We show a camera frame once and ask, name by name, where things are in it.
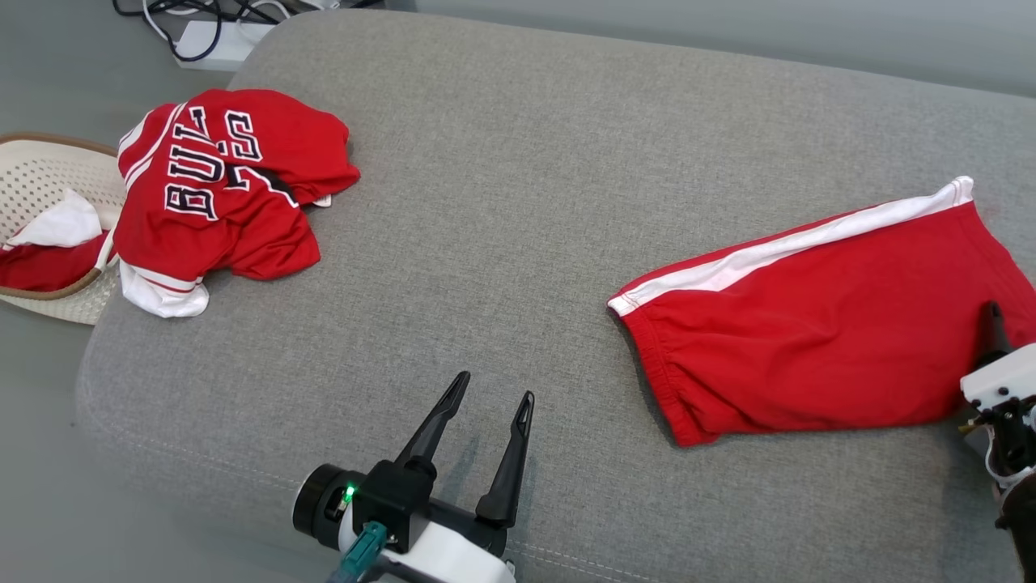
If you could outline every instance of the teal connector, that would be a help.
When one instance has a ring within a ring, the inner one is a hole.
[[[381,523],[369,522],[356,541],[349,547],[338,570],[330,574],[327,583],[355,583],[369,570],[384,550],[388,529]]]

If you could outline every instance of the white perforated basket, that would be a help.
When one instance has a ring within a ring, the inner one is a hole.
[[[0,241],[63,200],[66,187],[93,204],[102,228],[112,229],[125,201],[115,153],[112,147],[60,136],[0,136]],[[95,324],[118,283],[118,269],[111,266],[99,260],[76,283],[47,293],[0,287],[0,300],[52,318]]]

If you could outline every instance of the red garment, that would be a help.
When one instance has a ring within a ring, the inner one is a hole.
[[[348,138],[334,115],[265,89],[159,107],[119,144],[128,194],[115,251],[181,295],[220,267],[255,279],[308,267],[320,251],[299,207],[359,178]]]
[[[76,246],[19,244],[0,249],[0,287],[57,291],[79,281],[96,264],[108,231]]]
[[[981,308],[1036,342],[1036,291],[982,224],[972,180],[650,272],[608,305],[677,442],[910,426],[963,403]]]

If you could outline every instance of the red shorts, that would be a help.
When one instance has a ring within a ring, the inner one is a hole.
[[[965,176],[652,271],[609,302],[682,446],[726,433],[909,426],[963,404],[996,300],[1036,342],[1036,291]]]

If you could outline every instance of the gray fabric surface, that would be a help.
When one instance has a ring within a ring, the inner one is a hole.
[[[646,270],[977,180],[1036,273],[1036,103],[841,69],[431,17],[304,16],[233,87],[338,114],[364,177],[323,259],[206,279],[202,316],[113,301],[80,417],[126,479],[282,545],[323,462],[394,457],[454,375],[436,495],[473,507],[537,393],[519,580],[1017,580],[952,422],[679,449],[605,301]]]

